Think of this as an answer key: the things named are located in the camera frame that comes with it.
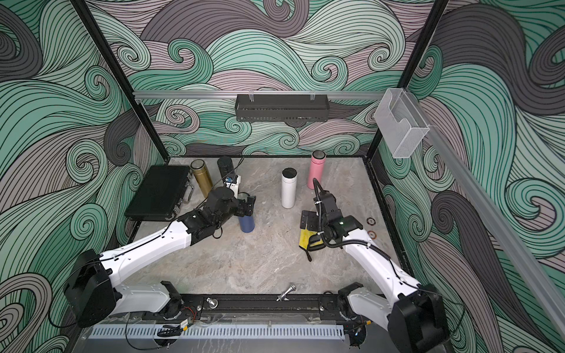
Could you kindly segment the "yellow cleaning cloth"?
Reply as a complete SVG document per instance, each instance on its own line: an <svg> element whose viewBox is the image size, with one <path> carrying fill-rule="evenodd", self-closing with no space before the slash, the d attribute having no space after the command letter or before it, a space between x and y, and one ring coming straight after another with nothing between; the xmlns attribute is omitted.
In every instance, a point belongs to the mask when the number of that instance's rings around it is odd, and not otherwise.
<svg viewBox="0 0 565 353"><path fill-rule="evenodd" d="M307 229L300 230L299 247L305 251L309 262L312 261L312 252L325 248L325 245L317 232Z"/></svg>

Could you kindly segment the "blue thermos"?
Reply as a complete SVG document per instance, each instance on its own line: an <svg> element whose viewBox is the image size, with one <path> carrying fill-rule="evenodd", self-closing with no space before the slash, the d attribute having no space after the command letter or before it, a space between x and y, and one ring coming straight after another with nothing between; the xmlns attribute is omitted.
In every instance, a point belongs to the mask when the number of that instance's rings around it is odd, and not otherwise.
<svg viewBox="0 0 565 353"><path fill-rule="evenodd" d="M241 192L238 194L238 198L249 201L250 195L247 192ZM238 220L242 232L250 233L255 229L255 220L253 216L239 217Z"/></svg>

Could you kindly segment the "black thermos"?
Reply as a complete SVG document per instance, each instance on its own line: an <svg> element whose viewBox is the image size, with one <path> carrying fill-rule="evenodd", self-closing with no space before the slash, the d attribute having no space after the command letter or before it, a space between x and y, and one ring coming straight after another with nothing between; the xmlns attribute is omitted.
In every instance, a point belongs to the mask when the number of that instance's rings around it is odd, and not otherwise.
<svg viewBox="0 0 565 353"><path fill-rule="evenodd" d="M234 180L235 179L235 167L232 162L232 158L228 156L222 156L217 160L217 166L221 178L223 180Z"/></svg>

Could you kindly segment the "gold thermos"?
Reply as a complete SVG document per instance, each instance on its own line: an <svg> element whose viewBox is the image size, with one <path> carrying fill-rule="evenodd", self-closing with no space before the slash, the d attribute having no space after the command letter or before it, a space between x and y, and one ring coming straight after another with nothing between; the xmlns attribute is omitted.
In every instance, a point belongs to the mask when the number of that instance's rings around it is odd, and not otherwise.
<svg viewBox="0 0 565 353"><path fill-rule="evenodd" d="M213 189L213 182L205 161L203 159L193 160L190 167L202 195L204 198L208 197L208 194Z"/></svg>

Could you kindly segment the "white thermos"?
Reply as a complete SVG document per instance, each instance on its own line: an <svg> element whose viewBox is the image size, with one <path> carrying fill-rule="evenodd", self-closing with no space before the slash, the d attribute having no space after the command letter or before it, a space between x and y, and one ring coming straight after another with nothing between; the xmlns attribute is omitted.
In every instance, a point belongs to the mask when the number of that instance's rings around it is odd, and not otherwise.
<svg viewBox="0 0 565 353"><path fill-rule="evenodd" d="M294 207L297 190L297 170L285 168L281 174L281 204L286 209Z"/></svg>

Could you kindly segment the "pink thermos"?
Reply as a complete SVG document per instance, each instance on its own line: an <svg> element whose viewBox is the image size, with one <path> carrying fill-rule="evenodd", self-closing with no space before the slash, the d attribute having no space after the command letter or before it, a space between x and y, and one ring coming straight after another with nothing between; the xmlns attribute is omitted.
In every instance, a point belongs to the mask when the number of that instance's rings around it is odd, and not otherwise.
<svg viewBox="0 0 565 353"><path fill-rule="evenodd" d="M326 153L322 150L313 151L311 154L310 169L307 180L307 187L311 190L314 189L314 179L316 179L319 183L322 183L326 157Z"/></svg>

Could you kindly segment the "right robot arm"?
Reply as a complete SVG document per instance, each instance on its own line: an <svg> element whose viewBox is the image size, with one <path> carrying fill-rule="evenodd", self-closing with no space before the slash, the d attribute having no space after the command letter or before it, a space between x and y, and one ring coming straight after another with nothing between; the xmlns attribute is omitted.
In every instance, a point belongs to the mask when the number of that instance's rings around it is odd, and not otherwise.
<svg viewBox="0 0 565 353"><path fill-rule="evenodd" d="M325 247L343 249L381 290L365 287L345 294L346 307L356 316L384 328L399 352L428 352L450 337L443 298L433 285L422 285L379 249L353 216L343 216L331 193L313 199L313 229Z"/></svg>

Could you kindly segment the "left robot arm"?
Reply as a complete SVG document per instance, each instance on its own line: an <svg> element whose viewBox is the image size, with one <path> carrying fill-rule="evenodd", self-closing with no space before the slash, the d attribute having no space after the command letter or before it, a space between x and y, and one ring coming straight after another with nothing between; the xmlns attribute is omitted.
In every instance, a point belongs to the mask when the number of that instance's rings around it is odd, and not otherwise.
<svg viewBox="0 0 565 353"><path fill-rule="evenodd" d="M255 202L254 196L239 199L228 187L216 188L202 205L139 241L103 253L84 251L63 285L77 326L91 327L108 316L131 312L178 317L182 297L170 282L128 286L124 281L166 255L212 236L233 216L252 216Z"/></svg>

